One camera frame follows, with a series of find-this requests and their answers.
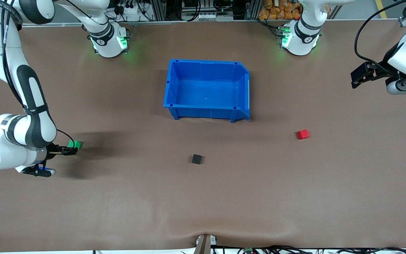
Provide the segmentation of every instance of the table surface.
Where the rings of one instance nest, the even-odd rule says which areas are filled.
[[[327,22],[304,57],[257,23],[139,26],[113,59],[81,28],[23,29],[51,116],[84,148],[51,160],[50,179],[0,171],[0,251],[187,248],[204,233],[227,246],[406,246],[406,95],[383,80],[351,89],[361,23]],[[359,49],[380,60],[404,32],[372,21]],[[242,62],[252,120],[173,120],[171,58]],[[22,111],[0,81],[4,113]]]

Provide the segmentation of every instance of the blue bin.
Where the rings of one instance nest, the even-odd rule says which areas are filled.
[[[164,107],[175,120],[250,120],[250,74],[240,62],[171,59]]]

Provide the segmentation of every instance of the green cube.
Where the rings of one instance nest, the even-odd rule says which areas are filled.
[[[68,143],[68,147],[77,148],[78,150],[81,149],[81,145],[82,144],[79,141],[74,142],[74,147],[73,147],[73,141],[72,140],[70,140],[70,142]]]

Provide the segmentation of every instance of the red cube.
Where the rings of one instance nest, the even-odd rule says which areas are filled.
[[[305,138],[309,138],[309,132],[308,132],[308,130],[299,131],[299,132],[297,133],[297,137],[298,137],[300,140],[305,139]]]

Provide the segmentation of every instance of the yellow tape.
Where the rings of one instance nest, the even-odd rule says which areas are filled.
[[[379,10],[383,9],[383,4],[382,4],[382,0],[375,0],[375,4],[377,5],[377,8]],[[388,17],[386,16],[386,13],[384,11],[382,11],[380,13],[380,18],[382,19],[387,19]]]

